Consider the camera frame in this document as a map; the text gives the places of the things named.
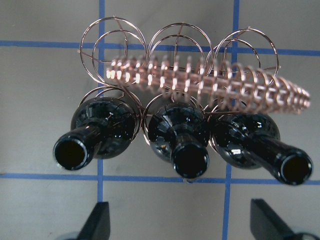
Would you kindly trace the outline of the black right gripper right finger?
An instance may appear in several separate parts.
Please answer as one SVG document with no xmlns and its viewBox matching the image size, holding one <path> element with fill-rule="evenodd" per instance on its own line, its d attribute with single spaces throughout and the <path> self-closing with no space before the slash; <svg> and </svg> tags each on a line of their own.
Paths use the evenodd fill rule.
<svg viewBox="0 0 320 240">
<path fill-rule="evenodd" d="M 263 199 L 250 201 L 250 231 L 256 240 L 296 240 L 296 234 Z"/>
</svg>

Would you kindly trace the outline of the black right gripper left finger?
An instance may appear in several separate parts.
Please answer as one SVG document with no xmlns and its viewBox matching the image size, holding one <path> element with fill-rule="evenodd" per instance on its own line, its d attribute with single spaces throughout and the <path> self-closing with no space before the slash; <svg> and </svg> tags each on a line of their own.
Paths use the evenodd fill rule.
<svg viewBox="0 0 320 240">
<path fill-rule="evenodd" d="M 76 237 L 77 240 L 108 240 L 111 234 L 109 203 L 97 202 L 84 226 Z"/>
</svg>

